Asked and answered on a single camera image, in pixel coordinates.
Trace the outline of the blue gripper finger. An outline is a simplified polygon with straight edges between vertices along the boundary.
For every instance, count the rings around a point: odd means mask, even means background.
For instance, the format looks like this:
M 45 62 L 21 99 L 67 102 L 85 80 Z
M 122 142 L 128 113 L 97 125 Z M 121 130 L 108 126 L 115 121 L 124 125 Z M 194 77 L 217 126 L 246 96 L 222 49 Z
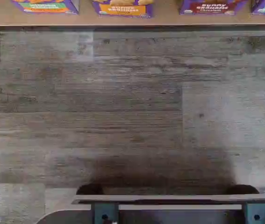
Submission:
M 98 202 L 91 205 L 93 224 L 118 224 L 119 205 L 114 202 Z
M 245 203 L 244 219 L 246 224 L 265 224 L 265 203 Z

